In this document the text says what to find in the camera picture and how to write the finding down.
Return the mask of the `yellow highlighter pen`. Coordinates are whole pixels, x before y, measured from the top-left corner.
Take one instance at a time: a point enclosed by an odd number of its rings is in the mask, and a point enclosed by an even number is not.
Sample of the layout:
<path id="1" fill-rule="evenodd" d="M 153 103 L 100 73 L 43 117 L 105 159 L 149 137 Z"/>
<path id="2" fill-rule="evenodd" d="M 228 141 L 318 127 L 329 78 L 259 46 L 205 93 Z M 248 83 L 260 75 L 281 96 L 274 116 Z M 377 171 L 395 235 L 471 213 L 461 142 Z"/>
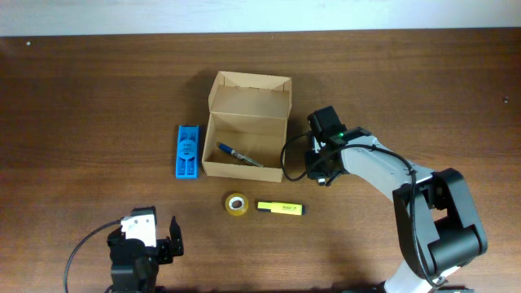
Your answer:
<path id="1" fill-rule="evenodd" d="M 271 212 L 278 214 L 287 214 L 294 216 L 303 216 L 305 214 L 305 206 L 297 203 L 281 203 L 281 202 L 263 202 L 259 201 L 256 208 L 262 212 Z"/>

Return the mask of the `yellow adhesive tape roll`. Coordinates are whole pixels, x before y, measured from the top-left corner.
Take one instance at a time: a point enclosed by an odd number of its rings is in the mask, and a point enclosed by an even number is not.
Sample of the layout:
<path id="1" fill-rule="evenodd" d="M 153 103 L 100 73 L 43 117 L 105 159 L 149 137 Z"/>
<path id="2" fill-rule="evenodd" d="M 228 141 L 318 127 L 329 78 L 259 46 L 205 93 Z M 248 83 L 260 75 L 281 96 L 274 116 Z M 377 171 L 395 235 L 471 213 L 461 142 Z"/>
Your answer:
<path id="1" fill-rule="evenodd" d="M 240 193 L 233 193 L 225 200 L 225 209 L 231 216 L 242 216 L 248 208 L 248 199 Z"/>

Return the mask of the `blue whiteboard marker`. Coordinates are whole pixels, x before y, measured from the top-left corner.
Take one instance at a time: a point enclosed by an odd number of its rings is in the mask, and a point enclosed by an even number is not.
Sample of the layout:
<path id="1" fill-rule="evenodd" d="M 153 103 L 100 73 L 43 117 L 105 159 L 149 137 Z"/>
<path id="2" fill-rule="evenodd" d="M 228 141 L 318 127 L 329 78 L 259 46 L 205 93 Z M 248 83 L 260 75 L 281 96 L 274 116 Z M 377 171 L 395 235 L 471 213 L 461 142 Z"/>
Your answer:
<path id="1" fill-rule="evenodd" d="M 240 160 L 248 165 L 251 165 L 251 166 L 256 166 L 256 167 L 260 167 L 260 168 L 263 168 L 264 165 L 263 164 L 260 164 L 259 162 L 255 161 L 254 159 L 236 151 L 234 148 L 230 147 L 230 146 L 227 146 L 226 144 L 224 143 L 221 143 L 221 142 L 217 142 L 217 147 L 221 150 L 221 151 L 224 151 L 226 154 L 228 155 L 231 155 L 233 156 L 235 159 L 237 160 Z"/>

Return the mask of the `blue plastic holder block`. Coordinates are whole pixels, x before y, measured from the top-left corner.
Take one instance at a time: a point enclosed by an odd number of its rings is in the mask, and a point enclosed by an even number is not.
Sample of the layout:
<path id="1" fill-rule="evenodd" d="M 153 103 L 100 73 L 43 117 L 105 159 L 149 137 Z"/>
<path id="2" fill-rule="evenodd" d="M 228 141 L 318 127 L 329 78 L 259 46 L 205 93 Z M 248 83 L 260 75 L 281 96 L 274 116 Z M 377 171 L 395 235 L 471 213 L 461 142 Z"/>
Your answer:
<path id="1" fill-rule="evenodd" d="M 199 177 L 199 126 L 181 125 L 177 136 L 176 179 Z"/>

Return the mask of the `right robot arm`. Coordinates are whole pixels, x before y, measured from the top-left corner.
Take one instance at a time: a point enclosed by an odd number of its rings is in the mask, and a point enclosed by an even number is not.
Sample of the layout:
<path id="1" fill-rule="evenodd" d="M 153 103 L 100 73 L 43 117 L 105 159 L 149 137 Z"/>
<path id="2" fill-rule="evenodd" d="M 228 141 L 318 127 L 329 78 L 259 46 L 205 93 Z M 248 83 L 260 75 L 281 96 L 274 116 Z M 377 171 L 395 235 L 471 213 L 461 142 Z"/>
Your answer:
<path id="1" fill-rule="evenodd" d="M 488 240 L 464 176 L 435 171 L 386 148 L 370 131 L 348 129 L 333 107 L 308 117 L 310 179 L 328 186 L 352 174 L 392 201 L 403 262 L 385 292 L 433 292 L 446 278 L 488 250 Z"/>

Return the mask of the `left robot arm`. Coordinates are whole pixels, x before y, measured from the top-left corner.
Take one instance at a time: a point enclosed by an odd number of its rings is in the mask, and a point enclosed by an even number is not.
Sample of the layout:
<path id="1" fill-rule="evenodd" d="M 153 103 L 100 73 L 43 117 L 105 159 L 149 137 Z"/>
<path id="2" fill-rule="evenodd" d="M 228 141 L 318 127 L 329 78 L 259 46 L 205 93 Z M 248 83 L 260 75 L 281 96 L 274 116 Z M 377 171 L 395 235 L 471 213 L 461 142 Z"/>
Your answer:
<path id="1" fill-rule="evenodd" d="M 156 225 L 155 207 L 135 208 L 107 236 L 114 292 L 157 291 L 159 267 L 184 255 L 182 232 L 176 218 L 171 219 L 170 235 L 166 238 L 157 238 Z"/>

